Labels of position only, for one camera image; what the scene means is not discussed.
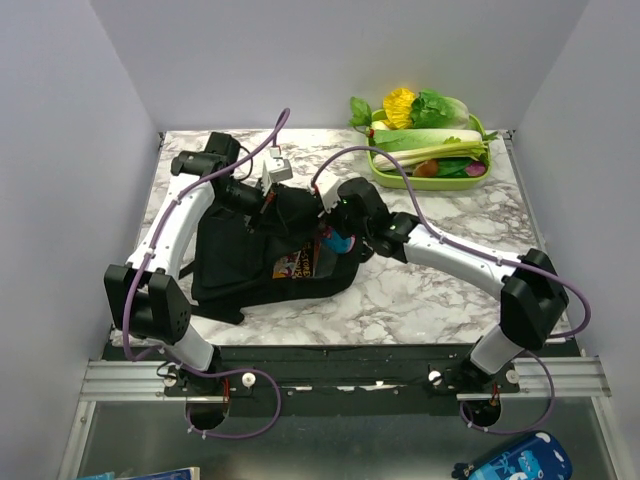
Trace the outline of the pink cartoon pencil case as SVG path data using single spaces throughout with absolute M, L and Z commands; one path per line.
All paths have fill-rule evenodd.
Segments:
M 354 248 L 356 237 L 342 237 L 335 229 L 327 228 L 321 234 L 321 243 L 334 253 L 343 255 Z

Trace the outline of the black student backpack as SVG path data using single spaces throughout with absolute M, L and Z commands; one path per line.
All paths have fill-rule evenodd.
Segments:
M 308 190 L 277 185 L 266 195 L 263 214 L 243 215 L 224 207 L 224 190 L 231 182 L 239 181 L 215 183 L 214 202 L 198 223 L 194 260 L 180 272 L 193 276 L 195 315 L 238 325 L 245 307 L 328 298 L 346 290 L 372 257 L 360 238 L 343 255 L 321 243 L 327 229 L 320 222 L 323 208 Z M 309 241 L 320 245 L 314 276 L 273 279 L 275 262 Z

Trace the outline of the Roald Dahl Charlie book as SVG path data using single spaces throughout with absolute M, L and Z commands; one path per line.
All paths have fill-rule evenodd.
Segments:
M 319 257 L 318 241 L 306 242 L 300 250 L 278 259 L 272 270 L 273 279 L 306 279 L 315 274 Z

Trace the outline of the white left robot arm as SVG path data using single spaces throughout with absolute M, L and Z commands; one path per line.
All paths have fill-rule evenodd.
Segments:
M 146 236 L 123 265 L 111 265 L 104 282 L 115 327 L 122 332 L 127 359 L 140 361 L 162 350 L 187 370 L 187 382 L 201 395 L 214 393 L 222 380 L 212 364 L 215 347 L 190 325 L 191 305 L 177 285 L 186 248 L 196 226 L 213 204 L 211 182 L 276 145 L 271 133 L 238 159 L 234 139 L 221 154 L 181 152 L 172 161 L 173 178 Z

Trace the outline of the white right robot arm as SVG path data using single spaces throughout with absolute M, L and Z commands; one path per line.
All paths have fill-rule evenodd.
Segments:
M 380 256 L 442 271 L 499 301 L 498 324 L 458 368 L 462 384 L 471 391 L 493 384 L 497 373 L 523 351 L 541 349 L 568 306 L 553 263 L 539 250 L 517 255 L 450 236 L 415 214 L 390 211 L 362 177 L 317 183 L 310 191 L 341 238 L 359 237 Z

